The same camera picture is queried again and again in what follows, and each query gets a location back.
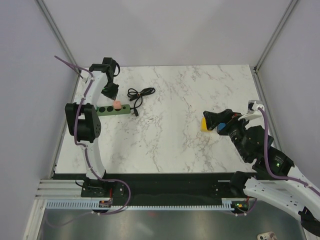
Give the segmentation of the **blue cube socket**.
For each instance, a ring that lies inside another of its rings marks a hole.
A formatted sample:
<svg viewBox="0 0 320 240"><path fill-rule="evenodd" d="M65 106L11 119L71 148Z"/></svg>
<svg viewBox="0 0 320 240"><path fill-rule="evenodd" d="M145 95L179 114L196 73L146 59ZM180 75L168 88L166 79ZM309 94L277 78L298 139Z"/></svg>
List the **blue cube socket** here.
<svg viewBox="0 0 320 240"><path fill-rule="evenodd" d="M219 134L224 128L226 127L226 124L221 122L216 127L216 132Z"/></svg>

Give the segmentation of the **yellow cube socket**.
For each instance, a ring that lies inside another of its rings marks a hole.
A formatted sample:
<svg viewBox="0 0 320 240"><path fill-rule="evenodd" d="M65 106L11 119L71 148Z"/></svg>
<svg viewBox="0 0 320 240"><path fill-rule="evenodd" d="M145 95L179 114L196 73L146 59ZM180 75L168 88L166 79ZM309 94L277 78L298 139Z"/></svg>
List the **yellow cube socket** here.
<svg viewBox="0 0 320 240"><path fill-rule="evenodd" d="M207 123L206 123L206 119L204 117L201 119L201 122L200 122L200 130L202 132L208 132L209 131L207 129Z"/></svg>

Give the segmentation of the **pink cube block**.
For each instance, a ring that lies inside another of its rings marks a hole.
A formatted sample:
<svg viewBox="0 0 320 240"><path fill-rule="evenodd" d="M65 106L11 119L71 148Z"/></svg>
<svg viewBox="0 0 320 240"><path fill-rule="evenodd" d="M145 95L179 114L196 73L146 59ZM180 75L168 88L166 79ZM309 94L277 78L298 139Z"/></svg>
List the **pink cube block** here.
<svg viewBox="0 0 320 240"><path fill-rule="evenodd" d="M121 102L118 101L118 100L114 101L114 102L113 102L113 108L114 108L115 110L121 110L121 109L122 109L122 104L121 104Z"/></svg>

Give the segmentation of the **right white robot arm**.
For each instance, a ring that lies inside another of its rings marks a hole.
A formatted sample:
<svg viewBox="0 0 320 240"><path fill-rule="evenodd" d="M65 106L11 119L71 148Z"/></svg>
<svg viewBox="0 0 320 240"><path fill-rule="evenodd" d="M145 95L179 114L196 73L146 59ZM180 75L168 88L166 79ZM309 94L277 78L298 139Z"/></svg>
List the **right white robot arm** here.
<svg viewBox="0 0 320 240"><path fill-rule="evenodd" d="M272 147L268 117L262 104L253 104L246 114L225 109L222 112L203 112L208 131L230 137L240 157L259 177L283 184L287 194L264 186L246 173L237 171L229 182L235 197L247 195L260 199L294 217L315 236L320 235L320 189L308 180L294 162Z"/></svg>

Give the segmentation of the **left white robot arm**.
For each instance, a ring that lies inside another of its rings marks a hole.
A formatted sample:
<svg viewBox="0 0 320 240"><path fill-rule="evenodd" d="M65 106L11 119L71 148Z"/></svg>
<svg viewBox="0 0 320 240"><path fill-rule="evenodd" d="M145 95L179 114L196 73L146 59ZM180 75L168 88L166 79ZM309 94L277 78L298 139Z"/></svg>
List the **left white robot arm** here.
<svg viewBox="0 0 320 240"><path fill-rule="evenodd" d="M101 160L98 137L102 124L97 113L100 95L115 101L119 85L114 77L120 73L119 64L111 57L104 57L102 63L93 63L89 69L83 94L73 103L65 105L68 130L74 143L82 150L86 174L82 185L83 198L109 198L110 185L106 181L106 170Z"/></svg>

